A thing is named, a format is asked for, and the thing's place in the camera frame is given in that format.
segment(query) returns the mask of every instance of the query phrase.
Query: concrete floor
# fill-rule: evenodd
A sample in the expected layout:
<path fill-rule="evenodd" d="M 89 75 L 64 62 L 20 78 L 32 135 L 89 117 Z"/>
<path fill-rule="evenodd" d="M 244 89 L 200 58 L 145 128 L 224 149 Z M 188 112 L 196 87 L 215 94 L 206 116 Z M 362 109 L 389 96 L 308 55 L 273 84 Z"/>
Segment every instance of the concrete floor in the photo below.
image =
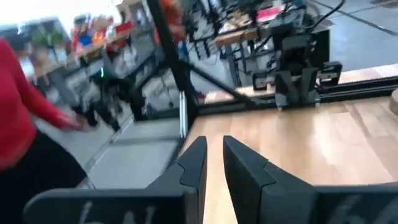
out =
<path fill-rule="evenodd" d="M 337 0 L 319 1 L 332 7 L 339 2 Z M 386 5 L 375 6 L 368 0 L 347 0 L 346 5 L 341 10 L 351 13 L 357 18 L 398 32 L 396 20 L 398 8 L 394 5 L 391 6 L 391 4 L 388 6 L 390 8 Z M 319 8 L 322 14 L 329 11 L 327 7 L 319 6 Z M 345 71 L 398 62 L 396 36 L 382 32 L 338 12 L 332 15 L 330 20 L 334 23 L 330 27 L 331 58 L 332 60 L 339 60 Z M 194 51 L 190 54 L 192 62 L 198 67 L 227 85 L 232 85 L 226 62 L 220 61 L 216 55 L 207 60 L 198 61 Z M 241 76 L 243 80 L 249 80 L 245 75 L 241 74 Z M 169 76 L 166 82 L 172 83 L 174 81 Z M 215 87 L 195 75 L 193 75 L 192 82 L 198 90 L 204 93 L 216 90 Z M 177 96 L 177 91 L 172 93 L 174 101 L 177 100 Z M 157 100 L 160 105 L 165 104 L 165 100 L 153 100 Z M 129 114 L 126 113 L 120 120 L 126 121 L 128 117 Z M 87 169 L 92 168 L 89 175 L 92 179 L 95 179 L 93 182 L 97 182 L 99 188 L 121 188 L 123 184 L 128 185 L 129 188 L 143 188 L 162 172 L 167 158 L 170 156 L 168 149 L 155 149 L 149 146 L 140 147 L 140 150 L 136 150 L 136 148 L 129 150 L 128 147 L 123 149 L 112 148 L 112 153 L 100 150 L 103 149 L 103 146 L 106 145 L 113 134 L 112 130 L 103 124 L 90 133 L 64 133 L 44 123 L 39 123 L 38 126 L 68 149 L 82 166 Z"/>

